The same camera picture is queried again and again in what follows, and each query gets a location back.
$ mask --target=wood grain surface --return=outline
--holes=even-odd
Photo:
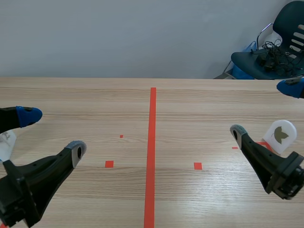
[[[57,154],[72,140],[87,143],[35,227],[143,228],[150,88],[156,87],[156,228],[302,228],[304,190],[292,201],[267,195],[241,151],[232,149],[231,125],[260,141],[273,121],[286,119],[298,138],[282,156],[304,154],[304,99],[280,94],[276,84],[0,78],[0,107],[38,107],[44,114],[15,130],[16,165]],[[104,168],[107,160],[114,168]],[[203,170],[194,170],[194,162]]]

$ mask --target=black cable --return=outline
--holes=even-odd
[[[267,53],[273,63],[271,63],[272,70],[274,70],[279,75],[282,75],[282,72],[284,72],[286,75],[291,72],[291,76],[295,76],[295,70],[301,69],[297,67],[297,65],[303,60],[304,54],[302,54],[301,57],[298,57],[298,55],[303,53],[303,50],[298,52],[293,50],[291,47],[288,51],[285,51],[283,48],[281,48],[281,45],[282,41],[280,39],[277,39],[274,43],[271,41],[266,41],[265,44],[262,45],[262,48],[265,50],[264,52],[254,53],[253,50],[251,50],[251,53],[253,55],[261,55]]]

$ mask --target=chair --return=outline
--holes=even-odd
[[[295,66],[294,74],[284,72],[284,74],[279,75],[275,71],[265,71],[264,67],[256,62],[258,54],[265,52],[265,49],[257,50],[254,52],[255,54],[235,52],[231,55],[232,62],[256,79],[288,79],[304,75],[304,1],[293,1],[283,7],[275,22],[269,24],[257,36],[257,48],[259,36],[272,24],[273,30],[282,37],[281,50],[288,52],[292,48],[292,53],[298,51],[294,54],[296,58],[293,63],[298,63]]]

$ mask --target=white object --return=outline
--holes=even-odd
[[[287,120],[278,120],[272,123],[263,139],[278,153],[281,154],[296,139],[296,128]]]
[[[12,130],[0,134],[0,162],[10,159],[16,138]]]

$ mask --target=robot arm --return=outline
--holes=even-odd
[[[0,109],[0,133],[37,122],[42,112],[36,108]],[[69,143],[60,153],[31,164],[15,166],[10,160],[3,166],[7,176],[0,179],[0,219],[12,227],[24,220],[28,227],[39,222],[53,195],[75,169],[84,153],[82,141]]]
[[[304,185],[304,169],[300,164],[304,157],[292,152],[287,158],[272,153],[255,143],[240,125],[230,128],[242,153],[259,177],[264,190],[272,191],[282,199],[290,200]]]

